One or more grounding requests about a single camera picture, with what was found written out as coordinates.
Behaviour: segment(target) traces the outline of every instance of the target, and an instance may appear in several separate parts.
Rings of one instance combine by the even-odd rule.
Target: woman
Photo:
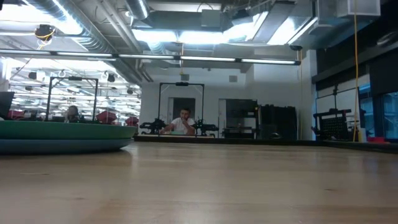
[[[77,123],[79,122],[79,110],[77,106],[70,106],[67,111],[67,117],[65,118],[66,123]]]

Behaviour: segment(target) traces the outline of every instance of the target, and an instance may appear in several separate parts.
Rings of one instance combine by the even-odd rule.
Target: black doorway frame
[[[157,119],[160,119],[160,102],[162,101],[162,85],[175,85],[175,86],[190,86],[190,85],[196,85],[196,86],[201,86],[202,87],[202,93],[201,93],[201,119],[203,119],[203,108],[205,107],[205,84],[199,84],[199,83],[160,83],[159,84],[159,103],[157,105]]]
[[[54,80],[54,79],[57,79],[59,81],[54,86],[52,86],[52,80]],[[45,112],[45,121],[49,120],[52,88],[56,87],[58,85],[58,83],[64,79],[67,79],[70,81],[83,81],[83,80],[94,80],[95,81],[94,109],[93,109],[93,121],[94,121],[95,120],[95,110],[97,107],[98,79],[97,78],[82,78],[82,77],[50,77],[49,97],[47,99],[47,109]]]

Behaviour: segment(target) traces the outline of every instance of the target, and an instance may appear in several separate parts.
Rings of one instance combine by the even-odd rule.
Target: white t-shirt
[[[189,126],[192,126],[192,125],[195,124],[195,121],[192,118],[188,118],[187,123],[189,124]],[[172,124],[174,124],[174,131],[181,131],[181,132],[183,131],[184,134],[187,134],[188,129],[182,123],[182,119],[181,118],[175,118],[172,121]]]

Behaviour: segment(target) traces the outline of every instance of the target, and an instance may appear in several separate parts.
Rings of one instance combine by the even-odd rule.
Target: person
[[[79,122],[79,110],[77,106],[70,106],[67,111],[67,117],[65,118],[66,123],[77,123]]]
[[[176,132],[181,132],[186,135],[194,135],[195,128],[192,125],[195,121],[190,118],[191,110],[189,108],[184,108],[180,112],[180,117],[174,119],[171,124],[166,126],[164,129],[160,130],[160,134],[164,134],[167,131],[174,130]]]

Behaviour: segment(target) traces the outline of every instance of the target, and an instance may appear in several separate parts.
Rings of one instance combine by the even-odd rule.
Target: red object
[[[8,111],[8,118],[19,119],[19,118],[23,118],[23,117],[24,117],[23,111],[14,111],[14,110]]]
[[[136,117],[129,117],[129,119],[126,120],[127,126],[138,126],[138,118]]]
[[[97,120],[104,124],[112,124],[112,121],[116,120],[118,117],[112,112],[104,111],[97,115]]]
[[[384,137],[368,137],[368,142],[385,143]]]

